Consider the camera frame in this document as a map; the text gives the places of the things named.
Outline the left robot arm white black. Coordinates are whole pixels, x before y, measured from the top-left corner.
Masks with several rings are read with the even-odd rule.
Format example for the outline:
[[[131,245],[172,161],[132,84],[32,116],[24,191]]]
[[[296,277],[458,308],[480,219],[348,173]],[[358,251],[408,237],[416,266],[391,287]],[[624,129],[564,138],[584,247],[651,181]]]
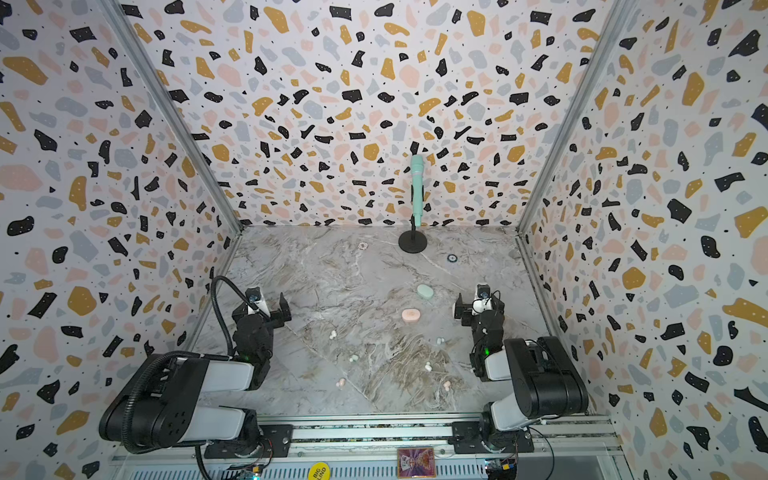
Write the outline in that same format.
[[[208,447],[212,457],[251,456],[269,445],[251,409],[206,406],[201,398],[249,392],[266,380],[274,332],[291,321],[286,298],[268,308],[259,288],[233,311],[231,355],[173,351],[150,355],[102,415],[99,436],[132,454]]]

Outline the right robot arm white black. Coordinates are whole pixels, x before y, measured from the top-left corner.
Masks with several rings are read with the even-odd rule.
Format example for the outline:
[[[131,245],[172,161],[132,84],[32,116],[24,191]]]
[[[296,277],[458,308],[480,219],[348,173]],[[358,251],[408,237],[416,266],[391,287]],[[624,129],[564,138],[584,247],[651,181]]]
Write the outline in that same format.
[[[588,410],[587,388],[560,340],[506,338],[505,304],[489,286],[479,285],[470,302],[458,297],[454,317],[471,330],[475,376],[511,387],[509,395],[487,403],[478,420],[452,424],[449,443],[456,453],[531,452],[530,426]]]

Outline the pink white earbud case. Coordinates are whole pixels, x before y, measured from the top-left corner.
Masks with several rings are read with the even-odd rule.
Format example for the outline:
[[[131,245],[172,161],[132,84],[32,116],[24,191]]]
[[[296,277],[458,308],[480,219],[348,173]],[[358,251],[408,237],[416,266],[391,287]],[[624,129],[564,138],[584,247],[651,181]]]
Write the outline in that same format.
[[[415,308],[404,309],[401,313],[401,318],[406,323],[415,323],[421,318],[421,312]]]

